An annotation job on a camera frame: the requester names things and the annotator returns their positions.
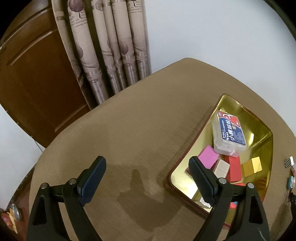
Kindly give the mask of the red yellow striped cube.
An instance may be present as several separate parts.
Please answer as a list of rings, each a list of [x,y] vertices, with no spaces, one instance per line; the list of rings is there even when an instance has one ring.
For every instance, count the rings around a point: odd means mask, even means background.
[[[262,171],[260,157],[251,158],[247,162],[244,162],[242,166],[245,177],[251,176],[257,172]]]

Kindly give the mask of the small blue round tin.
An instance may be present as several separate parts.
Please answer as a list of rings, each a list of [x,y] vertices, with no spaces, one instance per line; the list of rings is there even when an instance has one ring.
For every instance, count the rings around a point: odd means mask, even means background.
[[[295,177],[294,176],[290,176],[287,179],[287,190],[292,190],[295,186]]]

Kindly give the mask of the clear box with red pad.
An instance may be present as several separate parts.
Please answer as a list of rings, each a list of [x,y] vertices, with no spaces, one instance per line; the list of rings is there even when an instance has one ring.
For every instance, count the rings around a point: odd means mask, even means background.
[[[293,163],[290,168],[291,168],[293,176],[296,177],[296,163]]]

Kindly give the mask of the silver door knob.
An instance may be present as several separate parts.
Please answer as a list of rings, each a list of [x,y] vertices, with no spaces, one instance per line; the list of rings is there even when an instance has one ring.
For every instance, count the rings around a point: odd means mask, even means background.
[[[22,213],[14,203],[10,205],[10,213],[16,221],[22,220]]]

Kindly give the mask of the red rectangular block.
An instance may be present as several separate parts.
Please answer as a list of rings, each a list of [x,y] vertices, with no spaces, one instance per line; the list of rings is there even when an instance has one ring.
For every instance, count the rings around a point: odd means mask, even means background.
[[[226,175],[226,179],[231,183],[241,181],[242,174],[241,174],[240,158],[224,155],[223,159],[225,162],[227,162],[230,165],[228,173]]]

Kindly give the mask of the cream wooden block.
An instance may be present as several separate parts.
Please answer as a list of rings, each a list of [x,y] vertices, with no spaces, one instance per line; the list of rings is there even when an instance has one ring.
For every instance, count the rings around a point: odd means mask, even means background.
[[[218,159],[213,169],[213,173],[217,178],[226,178],[229,169],[230,169],[229,163],[227,163],[222,159]]]

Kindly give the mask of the black white zigzag cube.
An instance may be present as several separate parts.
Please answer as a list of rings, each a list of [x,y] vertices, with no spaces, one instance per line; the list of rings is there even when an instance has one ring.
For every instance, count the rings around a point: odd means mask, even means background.
[[[293,156],[290,156],[289,158],[285,159],[284,160],[284,165],[285,165],[285,168],[290,168],[294,165],[294,160],[293,160]]]

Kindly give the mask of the pink rectangular block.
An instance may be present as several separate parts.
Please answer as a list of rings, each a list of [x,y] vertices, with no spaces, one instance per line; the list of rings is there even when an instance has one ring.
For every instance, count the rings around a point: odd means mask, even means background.
[[[206,169],[211,169],[218,160],[219,154],[210,145],[207,145],[198,158]]]

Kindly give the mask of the clear floss pick box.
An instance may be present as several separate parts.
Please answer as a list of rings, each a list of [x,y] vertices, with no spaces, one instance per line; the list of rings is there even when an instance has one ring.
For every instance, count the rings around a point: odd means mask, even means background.
[[[212,120],[215,152],[238,157],[247,147],[242,126],[237,116],[218,110]]]

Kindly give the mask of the brown wooden door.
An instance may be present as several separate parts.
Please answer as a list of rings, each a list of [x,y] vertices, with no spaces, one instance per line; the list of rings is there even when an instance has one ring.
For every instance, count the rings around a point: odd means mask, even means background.
[[[1,38],[1,106],[47,147],[90,111],[64,49],[50,1],[1,1],[1,18],[24,8]]]

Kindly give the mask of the beige patterned curtain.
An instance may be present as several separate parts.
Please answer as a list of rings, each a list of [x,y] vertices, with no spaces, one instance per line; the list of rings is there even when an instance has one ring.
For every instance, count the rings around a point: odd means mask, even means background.
[[[52,1],[54,18],[90,108],[151,73],[143,1]]]

